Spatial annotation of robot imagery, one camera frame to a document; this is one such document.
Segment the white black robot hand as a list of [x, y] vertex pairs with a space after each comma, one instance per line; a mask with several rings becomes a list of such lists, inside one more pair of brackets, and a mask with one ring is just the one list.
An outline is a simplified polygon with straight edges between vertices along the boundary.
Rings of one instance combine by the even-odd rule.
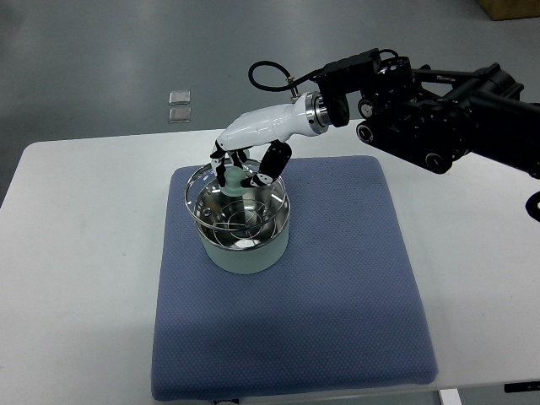
[[217, 137], [210, 154], [213, 173], [226, 185], [225, 158], [242, 169], [250, 157], [248, 148], [270, 143], [257, 173], [240, 182], [243, 188], [268, 186], [282, 174], [292, 155], [286, 143], [293, 135], [315, 137], [328, 129], [328, 112], [318, 92], [302, 94], [293, 104], [273, 105], [242, 114]]

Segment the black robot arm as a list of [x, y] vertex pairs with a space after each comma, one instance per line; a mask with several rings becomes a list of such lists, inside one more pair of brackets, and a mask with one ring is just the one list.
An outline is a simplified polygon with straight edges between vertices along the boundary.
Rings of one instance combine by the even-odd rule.
[[468, 153], [539, 175], [539, 106], [521, 100], [523, 85], [492, 64], [473, 72], [413, 68], [390, 49], [372, 49], [306, 74], [315, 92], [297, 92], [288, 104], [247, 112], [215, 140], [210, 155], [220, 186], [227, 165], [242, 166], [248, 151], [266, 146], [258, 171], [243, 188], [274, 183], [292, 154], [289, 139], [315, 137], [350, 119], [347, 97], [359, 93], [358, 138], [436, 174]]

